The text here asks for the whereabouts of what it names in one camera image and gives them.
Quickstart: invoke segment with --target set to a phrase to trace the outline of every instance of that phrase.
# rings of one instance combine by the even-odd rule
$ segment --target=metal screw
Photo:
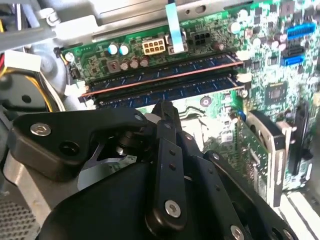
[[[171,129],[171,126],[168,123],[164,124],[167,129]]]
[[[143,121],[143,118],[138,114],[135,114],[134,117],[135,117],[135,119],[138,119],[139,121]]]
[[[58,17],[56,11],[53,11],[46,17],[46,23],[51,27],[57,26],[59,23],[61,23],[61,19]]]
[[[73,55],[72,52],[67,52],[64,55],[65,60],[67,60],[69,63],[72,63],[75,60],[75,56]]]
[[[240,91],[240,97],[245,99],[246,97],[248,97],[249,93],[247,90],[243,89]]]
[[[212,157],[213,157],[215,160],[220,160],[219,155],[216,154],[216,153],[213,153],[213,154],[212,154]]]
[[[232,225],[230,230],[236,240],[245,240],[245,236],[239,227]]]
[[[192,140],[192,139],[193,139],[192,136],[191,136],[189,133],[186,133],[185,136],[186,136],[186,138],[189,139],[189,140]]]
[[[164,203],[164,208],[166,213],[175,219],[179,218],[181,215],[181,209],[175,201],[172,201],[172,200],[166,201]]]
[[[294,240],[294,237],[291,235],[291,233],[287,229],[283,229],[284,234],[287,236],[288,239]]]
[[[46,137],[51,134],[51,128],[45,124],[45,123],[35,123],[30,127],[30,131],[32,134],[41,136],[41,137]]]

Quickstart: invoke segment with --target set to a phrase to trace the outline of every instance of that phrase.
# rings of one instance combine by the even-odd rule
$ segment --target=yellow wire
[[[0,19],[0,33],[3,33],[4,30],[4,25],[2,24],[2,20]],[[7,71],[7,67],[3,64],[3,69],[0,71],[0,78],[5,74]]]
[[[68,65],[68,61],[64,58],[64,56],[62,54],[60,54],[60,58],[62,59],[64,65]]]
[[[5,74],[15,74],[15,71],[14,70],[8,70],[6,71]],[[41,89],[41,87],[39,86],[37,80],[34,78],[34,77],[31,77],[31,76],[27,76],[27,75],[23,75],[26,79],[28,79],[35,87],[36,89],[38,89],[39,93],[42,95],[43,97],[43,100],[45,102],[45,104],[47,105],[48,109],[49,109],[49,112],[52,113],[53,112],[53,108],[46,96],[46,94],[44,93],[44,91]]]

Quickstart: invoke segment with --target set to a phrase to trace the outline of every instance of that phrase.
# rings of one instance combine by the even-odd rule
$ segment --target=blue sata port
[[[305,56],[293,56],[281,59],[281,66],[288,67],[295,64],[302,64],[305,61]]]
[[[286,31],[288,40],[297,39],[305,35],[313,34],[316,31],[316,24],[313,22],[304,23],[289,27]]]

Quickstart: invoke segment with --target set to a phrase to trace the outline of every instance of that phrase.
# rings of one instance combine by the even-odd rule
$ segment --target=green circuit board
[[[188,51],[174,55],[169,54],[168,43],[165,44],[166,51],[160,54],[146,58],[143,51],[145,41],[159,38],[166,41],[166,36],[169,34],[168,26],[66,48],[62,54],[66,56],[71,53],[74,56],[70,67],[78,70],[79,81],[91,84],[133,71],[131,68],[122,70],[118,66],[116,72],[110,71],[112,62],[120,65],[124,61],[138,59],[141,62],[146,58],[148,67],[162,66],[200,56],[219,54],[221,51],[217,50],[217,44],[223,45],[224,50],[235,53],[244,61],[243,67],[237,69],[239,76],[246,74],[246,84],[243,87],[205,94],[199,91],[197,96],[184,96],[182,99],[173,100],[173,104],[179,111],[183,129],[194,136],[199,148],[204,152],[215,150],[221,153],[249,180],[249,183],[257,178],[258,184],[254,188],[265,198],[266,168],[270,153],[239,116],[237,124],[234,124],[230,116],[232,113],[238,114],[239,111],[245,114],[250,110],[259,110],[274,123],[293,120],[297,106],[301,102],[308,102],[310,117],[304,145],[305,148],[309,148],[320,106],[318,103],[320,100],[315,101],[315,93],[319,91],[320,83],[316,73],[320,27],[315,17],[306,17],[310,14],[311,6],[315,11],[314,0],[269,0],[180,22]],[[286,29],[309,23],[316,25],[311,34],[290,41],[279,39],[288,38],[285,34]],[[201,35],[204,36],[204,42],[197,44],[197,41],[201,41]],[[108,47],[112,44],[118,47],[128,46],[128,54],[121,55],[118,52],[111,55]],[[285,60],[283,54],[292,46],[303,47],[303,61],[299,64],[286,65],[283,63]],[[118,92],[110,92],[109,95],[117,95]],[[163,99],[170,98],[163,94]],[[138,108],[131,96],[112,101],[113,107]],[[142,113],[149,113],[152,108],[152,104],[146,103],[138,109]],[[283,189],[303,187],[309,164],[309,161],[302,160],[298,175],[292,175],[286,170]]]

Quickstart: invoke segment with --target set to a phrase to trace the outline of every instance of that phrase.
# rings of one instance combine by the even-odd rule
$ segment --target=metal vent grille
[[[39,230],[29,210],[0,199],[0,240],[34,240]]]

